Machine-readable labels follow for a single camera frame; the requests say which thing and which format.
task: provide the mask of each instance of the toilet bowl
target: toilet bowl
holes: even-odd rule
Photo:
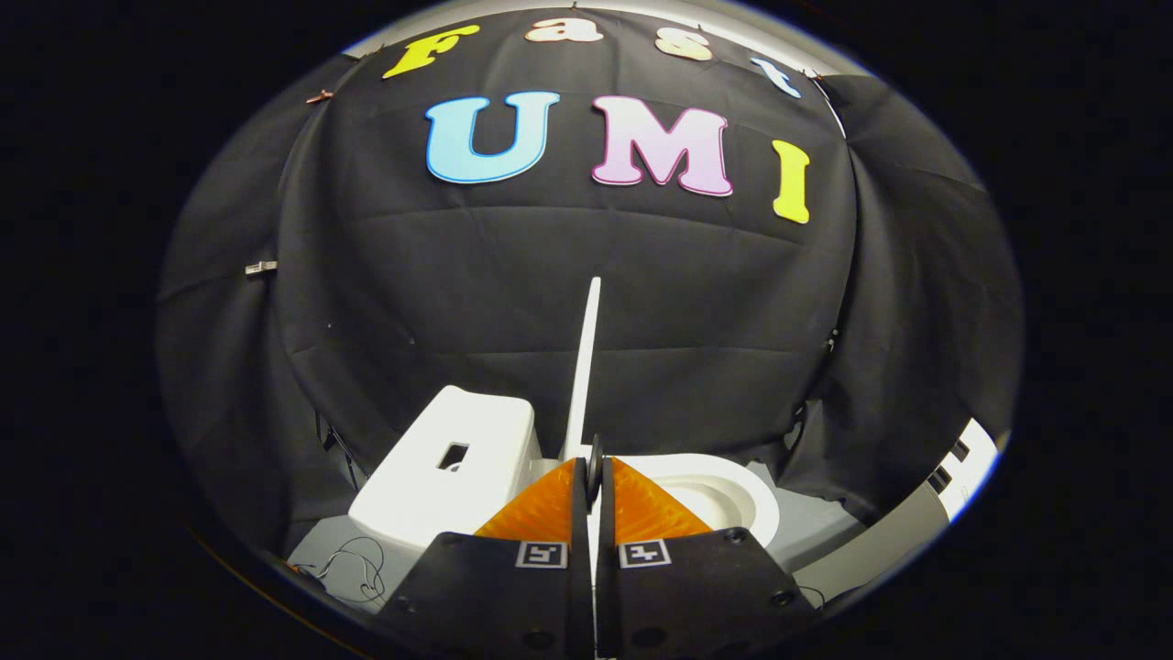
[[[704,454],[618,456],[713,530],[745,528],[762,547],[778,532],[778,501],[748,469]]]

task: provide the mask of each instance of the gray floor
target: gray floor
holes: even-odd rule
[[[785,571],[793,573],[808,566],[842,547],[866,530],[843,511],[839,503],[775,489],[769,482],[765,465],[751,463],[748,468],[772,488],[778,501],[778,533],[766,551]],[[374,577],[374,569],[380,564],[380,547],[382,549],[382,570],[379,572],[381,584]],[[348,516],[337,516],[320,520],[293,550],[289,563],[313,565],[316,569],[311,570],[317,574],[325,569],[330,557],[339,549],[354,552],[361,558],[354,554],[338,554],[321,581],[331,596],[368,612],[378,612],[382,607],[414,562],[395,546],[378,544],[374,539],[365,537]],[[374,588],[364,588],[364,583]]]

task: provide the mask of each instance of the orange triangular pad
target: orange triangular pad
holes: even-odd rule
[[[530,484],[474,536],[570,544],[575,461],[563,463]]]
[[[611,458],[611,475],[616,545],[712,532],[689,508],[618,458]]]

